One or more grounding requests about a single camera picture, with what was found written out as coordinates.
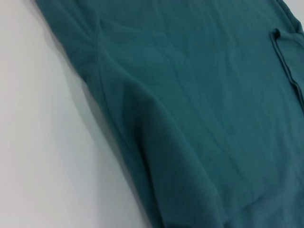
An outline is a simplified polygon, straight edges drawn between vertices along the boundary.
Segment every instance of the white background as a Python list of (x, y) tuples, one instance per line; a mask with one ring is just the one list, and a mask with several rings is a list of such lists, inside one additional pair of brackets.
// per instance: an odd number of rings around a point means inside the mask
[(35, 4), (1, 0), (0, 228), (145, 227), (115, 140)]

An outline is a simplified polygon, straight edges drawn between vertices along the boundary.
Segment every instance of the teal fabric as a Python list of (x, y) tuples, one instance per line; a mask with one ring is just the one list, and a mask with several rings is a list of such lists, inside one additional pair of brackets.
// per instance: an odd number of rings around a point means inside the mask
[(304, 33), (281, 0), (37, 4), (154, 228), (304, 227)]

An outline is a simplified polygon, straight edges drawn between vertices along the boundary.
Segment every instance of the white surface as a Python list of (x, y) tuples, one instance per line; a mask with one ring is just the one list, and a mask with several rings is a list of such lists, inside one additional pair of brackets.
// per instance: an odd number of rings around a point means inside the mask
[[(304, 21), (303, 5), (287, 3)], [(108, 127), (59, 49), (32, 1), (1, 0), (0, 228), (146, 227)]]

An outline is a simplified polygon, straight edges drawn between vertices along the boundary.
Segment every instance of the teal shirt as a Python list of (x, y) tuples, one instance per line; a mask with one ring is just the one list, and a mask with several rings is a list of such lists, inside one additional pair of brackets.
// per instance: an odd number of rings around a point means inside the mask
[(283, 1), (37, 4), (154, 228), (304, 227), (304, 32)]

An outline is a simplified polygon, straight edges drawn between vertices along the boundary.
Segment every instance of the shirt sleeve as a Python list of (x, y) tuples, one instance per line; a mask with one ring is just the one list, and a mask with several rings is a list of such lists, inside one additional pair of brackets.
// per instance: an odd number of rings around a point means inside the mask
[(87, 80), (95, 63), (97, 14), (91, 0), (36, 0), (78, 74)]

